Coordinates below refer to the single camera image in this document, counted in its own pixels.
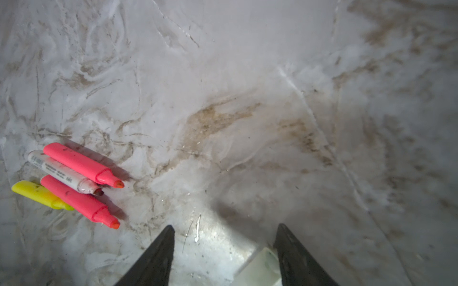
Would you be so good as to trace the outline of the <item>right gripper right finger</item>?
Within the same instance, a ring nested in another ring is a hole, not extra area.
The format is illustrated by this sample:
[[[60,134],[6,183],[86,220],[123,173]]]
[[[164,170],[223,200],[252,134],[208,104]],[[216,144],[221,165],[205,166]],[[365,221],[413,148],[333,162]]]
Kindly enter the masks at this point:
[[[285,224],[277,228],[274,248],[284,286],[338,286]]]

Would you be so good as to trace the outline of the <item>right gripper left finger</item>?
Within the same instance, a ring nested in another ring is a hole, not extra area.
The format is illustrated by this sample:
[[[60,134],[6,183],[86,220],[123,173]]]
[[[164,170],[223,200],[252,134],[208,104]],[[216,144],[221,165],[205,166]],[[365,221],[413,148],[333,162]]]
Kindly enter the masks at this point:
[[[175,230],[168,225],[115,286],[167,286],[174,246]]]

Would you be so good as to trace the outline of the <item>clear pen cap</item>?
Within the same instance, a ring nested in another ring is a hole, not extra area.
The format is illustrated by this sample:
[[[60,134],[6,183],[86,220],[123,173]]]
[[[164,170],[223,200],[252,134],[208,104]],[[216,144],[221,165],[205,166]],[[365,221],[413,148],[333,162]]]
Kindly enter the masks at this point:
[[[275,250],[265,247],[245,263],[231,286],[275,286],[280,280],[278,255]]]

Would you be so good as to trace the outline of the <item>yellow highlighter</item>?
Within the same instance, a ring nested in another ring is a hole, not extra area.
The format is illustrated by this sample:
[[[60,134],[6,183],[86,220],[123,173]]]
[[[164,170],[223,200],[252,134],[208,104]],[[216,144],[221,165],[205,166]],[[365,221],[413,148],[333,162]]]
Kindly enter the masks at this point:
[[[74,210],[72,206],[65,203],[62,199],[39,184],[29,181],[20,181],[15,183],[11,189],[14,193],[20,194],[51,209]]]

